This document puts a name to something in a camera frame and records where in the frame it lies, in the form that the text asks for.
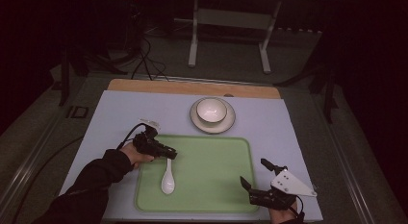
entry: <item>spoon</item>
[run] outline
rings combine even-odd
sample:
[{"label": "spoon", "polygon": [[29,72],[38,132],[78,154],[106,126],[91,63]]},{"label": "spoon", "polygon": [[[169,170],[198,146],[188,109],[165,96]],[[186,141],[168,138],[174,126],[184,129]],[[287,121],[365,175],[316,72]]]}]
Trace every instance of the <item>spoon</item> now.
[{"label": "spoon", "polygon": [[167,159],[167,169],[162,179],[162,191],[165,194],[170,194],[174,191],[174,178],[171,173],[171,159]]}]

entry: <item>dark background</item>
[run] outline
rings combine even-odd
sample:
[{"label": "dark background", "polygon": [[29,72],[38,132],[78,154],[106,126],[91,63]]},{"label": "dark background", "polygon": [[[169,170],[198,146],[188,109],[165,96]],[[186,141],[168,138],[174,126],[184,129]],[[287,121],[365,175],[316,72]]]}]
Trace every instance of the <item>dark background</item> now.
[{"label": "dark background", "polygon": [[[328,27],[314,56],[335,72],[337,84],[343,87],[374,155],[407,212],[408,178],[404,169],[408,156],[408,3],[347,1],[346,7],[340,8],[330,21],[322,21],[328,22]],[[92,2],[104,6],[105,11],[96,13]],[[123,41],[123,28],[132,10],[130,2],[133,1],[1,0],[0,134],[52,86],[49,69],[61,62],[63,32],[93,52],[103,53],[106,42]],[[192,0],[143,3],[140,9],[168,28],[173,16],[191,14]],[[306,7],[302,4],[292,1],[286,7],[301,11]],[[322,13],[325,12],[307,19],[322,19]],[[288,11],[278,19],[277,26],[301,27],[301,20],[294,17]]]}]

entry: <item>saucer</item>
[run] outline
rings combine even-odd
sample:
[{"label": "saucer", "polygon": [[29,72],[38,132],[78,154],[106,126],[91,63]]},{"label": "saucer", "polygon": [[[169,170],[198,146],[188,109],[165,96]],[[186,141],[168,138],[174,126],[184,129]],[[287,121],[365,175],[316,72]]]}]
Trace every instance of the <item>saucer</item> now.
[{"label": "saucer", "polygon": [[204,131],[204,132],[206,132],[208,134],[219,134],[219,133],[227,131],[229,128],[232,127],[232,125],[234,125],[235,111],[228,102],[226,102],[226,101],[224,101],[224,100],[222,100],[220,98],[217,98],[217,99],[220,100],[225,105],[225,107],[227,108],[227,114],[226,114],[225,118],[222,121],[220,121],[216,126],[210,126],[208,124],[205,124],[198,117],[197,105],[198,105],[198,103],[200,103],[200,101],[202,101],[204,99],[207,99],[207,98],[208,97],[201,98],[200,100],[198,100],[194,104],[192,104],[191,109],[190,109],[190,118],[191,118],[192,123],[194,123],[194,125],[198,129],[200,129],[200,130],[202,130],[202,131]]}]

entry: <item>green tray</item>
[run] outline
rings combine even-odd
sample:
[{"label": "green tray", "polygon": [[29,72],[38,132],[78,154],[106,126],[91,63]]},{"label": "green tray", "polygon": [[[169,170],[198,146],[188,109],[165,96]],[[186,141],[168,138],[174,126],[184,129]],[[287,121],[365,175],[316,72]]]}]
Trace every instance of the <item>green tray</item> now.
[{"label": "green tray", "polygon": [[240,176],[255,185],[249,143],[240,137],[157,136],[177,150],[172,161],[175,190],[166,195],[161,182],[166,159],[140,168],[136,207],[143,212],[255,212]]}]

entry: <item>bowl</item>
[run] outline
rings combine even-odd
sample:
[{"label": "bowl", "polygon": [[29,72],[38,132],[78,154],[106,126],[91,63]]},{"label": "bowl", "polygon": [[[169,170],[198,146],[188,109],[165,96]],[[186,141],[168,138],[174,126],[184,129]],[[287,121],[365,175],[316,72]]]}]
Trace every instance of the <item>bowl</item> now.
[{"label": "bowl", "polygon": [[227,108],[216,98],[206,98],[198,103],[197,114],[203,121],[215,124],[225,118]]}]

